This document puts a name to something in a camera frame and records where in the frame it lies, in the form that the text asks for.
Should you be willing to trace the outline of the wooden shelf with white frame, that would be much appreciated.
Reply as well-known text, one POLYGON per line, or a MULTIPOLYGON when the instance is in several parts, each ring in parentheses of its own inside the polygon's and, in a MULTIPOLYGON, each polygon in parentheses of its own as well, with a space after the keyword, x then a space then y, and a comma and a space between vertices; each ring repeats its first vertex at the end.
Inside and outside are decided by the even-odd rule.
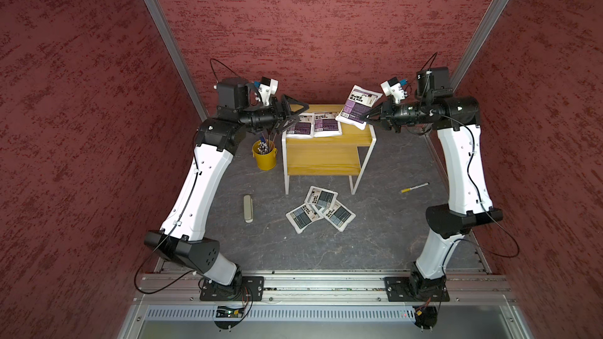
POLYGON ((342 135, 295 139, 282 136, 284 191, 290 191, 293 176, 345 176, 350 192, 356 194, 377 142, 375 129, 360 130, 342 124, 342 135))

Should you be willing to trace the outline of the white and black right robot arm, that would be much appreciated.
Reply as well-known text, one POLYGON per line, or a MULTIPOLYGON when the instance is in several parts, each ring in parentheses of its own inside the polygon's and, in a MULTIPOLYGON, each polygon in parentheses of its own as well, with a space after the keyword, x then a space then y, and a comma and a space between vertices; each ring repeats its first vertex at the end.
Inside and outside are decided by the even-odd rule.
POLYGON ((406 296, 419 300, 444 291, 449 257, 471 230, 497 223, 503 213, 492 202, 481 160, 481 110, 476 98, 458 97, 445 67, 423 69, 416 75, 413 102, 406 102, 404 83, 391 78, 382 84, 387 100, 364 119, 399 132, 428 125, 441 143, 448 177, 448 202, 426 210, 430 227, 425 246, 411 267, 406 296))

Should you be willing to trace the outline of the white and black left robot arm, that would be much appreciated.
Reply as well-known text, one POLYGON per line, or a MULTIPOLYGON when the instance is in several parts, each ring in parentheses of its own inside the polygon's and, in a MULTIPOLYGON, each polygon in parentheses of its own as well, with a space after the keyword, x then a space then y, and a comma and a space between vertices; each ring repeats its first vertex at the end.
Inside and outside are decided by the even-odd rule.
POLYGON ((217 112, 199 126, 193 158, 176 203, 161 228, 149 231, 144 244, 152 254, 197 272, 228 300, 240 297, 240 266, 220 252, 218 241, 205 236, 207 218, 218 185, 240 143, 249 133, 284 133, 309 105, 287 95, 276 97, 278 82, 245 78, 217 82, 217 112))

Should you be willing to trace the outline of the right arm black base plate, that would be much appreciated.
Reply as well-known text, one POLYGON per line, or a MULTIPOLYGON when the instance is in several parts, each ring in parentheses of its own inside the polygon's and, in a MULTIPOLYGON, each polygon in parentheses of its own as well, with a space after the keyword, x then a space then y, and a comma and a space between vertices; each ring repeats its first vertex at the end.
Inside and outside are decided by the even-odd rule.
POLYGON ((385 291, 389 302, 449 302, 445 278, 424 279, 422 276, 386 277, 385 291))

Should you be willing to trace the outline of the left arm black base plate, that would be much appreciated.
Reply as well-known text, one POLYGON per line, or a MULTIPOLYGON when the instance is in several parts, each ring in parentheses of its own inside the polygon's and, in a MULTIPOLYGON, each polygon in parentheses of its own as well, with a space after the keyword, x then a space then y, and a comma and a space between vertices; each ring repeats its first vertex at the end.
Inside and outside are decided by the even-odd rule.
POLYGON ((262 300, 265 278, 261 276, 236 277, 231 285, 225 286, 204 279, 200 287, 201 301, 258 302, 262 300))

